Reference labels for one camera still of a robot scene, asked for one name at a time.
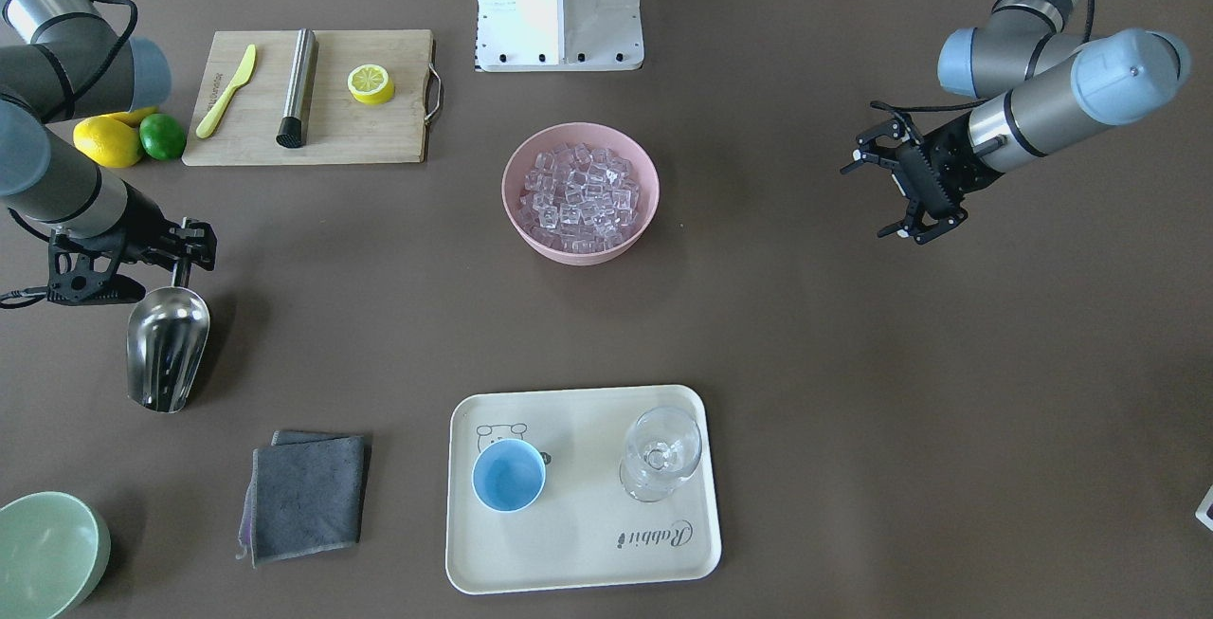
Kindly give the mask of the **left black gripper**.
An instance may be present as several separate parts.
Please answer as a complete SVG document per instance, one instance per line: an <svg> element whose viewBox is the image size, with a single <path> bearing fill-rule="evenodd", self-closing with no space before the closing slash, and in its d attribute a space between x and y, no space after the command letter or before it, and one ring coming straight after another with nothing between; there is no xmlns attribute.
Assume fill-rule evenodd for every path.
<svg viewBox="0 0 1213 619"><path fill-rule="evenodd" d="M885 119L855 137L852 161L839 174L853 174L862 164L875 164L894 174L907 195L905 216L877 229L876 238L901 235L924 245L968 220L962 203L966 195L996 182L970 143L969 117L953 118L929 134L922 134L904 106L872 106ZM932 217L932 223L926 217Z"/></svg>

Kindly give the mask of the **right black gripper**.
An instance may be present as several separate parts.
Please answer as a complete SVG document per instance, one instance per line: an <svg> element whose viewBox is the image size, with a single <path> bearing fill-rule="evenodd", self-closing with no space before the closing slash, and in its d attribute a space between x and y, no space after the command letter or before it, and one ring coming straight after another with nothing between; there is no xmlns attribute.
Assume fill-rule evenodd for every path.
<svg viewBox="0 0 1213 619"><path fill-rule="evenodd" d="M59 305L136 303L143 283L120 273L123 265L154 265L171 273L172 286L188 286L190 271L215 268L218 238L207 222L187 217L178 223L148 226L150 235L116 228L102 235L75 238L66 229L49 234L49 279L45 299Z"/></svg>

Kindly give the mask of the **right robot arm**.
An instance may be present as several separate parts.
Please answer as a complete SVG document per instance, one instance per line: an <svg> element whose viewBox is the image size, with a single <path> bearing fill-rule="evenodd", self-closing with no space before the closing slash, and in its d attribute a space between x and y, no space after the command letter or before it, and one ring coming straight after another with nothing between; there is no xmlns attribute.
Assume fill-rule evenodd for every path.
<svg viewBox="0 0 1213 619"><path fill-rule="evenodd" d="M215 268L217 235L173 222L155 201L53 132L55 123L163 103L171 70L137 36L131 0L1 0L19 44L1 53L2 206L47 248L42 286L5 293L8 311L33 303L135 303L146 295L123 265L169 272Z"/></svg>

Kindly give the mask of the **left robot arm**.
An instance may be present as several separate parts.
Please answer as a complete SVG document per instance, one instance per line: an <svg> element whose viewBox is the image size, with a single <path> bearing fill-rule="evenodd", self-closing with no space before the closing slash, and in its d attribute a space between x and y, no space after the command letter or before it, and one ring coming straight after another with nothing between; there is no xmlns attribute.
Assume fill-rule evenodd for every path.
<svg viewBox="0 0 1213 619"><path fill-rule="evenodd" d="M888 118L858 135L848 170L887 170L905 197L905 216L879 235L932 242L966 222L966 197L1001 175L1175 98L1191 74L1179 36L1147 28L1093 36L1095 0L1084 0L1083 32L1067 33L1077 1L997 0L985 25L953 32L936 80L966 103L945 125L926 132L910 106L876 103Z"/></svg>

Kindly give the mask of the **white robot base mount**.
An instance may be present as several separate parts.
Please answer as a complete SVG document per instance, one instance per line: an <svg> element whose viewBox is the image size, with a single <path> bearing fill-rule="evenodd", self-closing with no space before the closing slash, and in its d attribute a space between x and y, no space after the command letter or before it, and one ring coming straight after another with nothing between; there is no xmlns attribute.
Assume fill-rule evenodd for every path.
<svg viewBox="0 0 1213 619"><path fill-rule="evenodd" d="M645 59L640 0L477 0L480 72L608 72Z"/></svg>

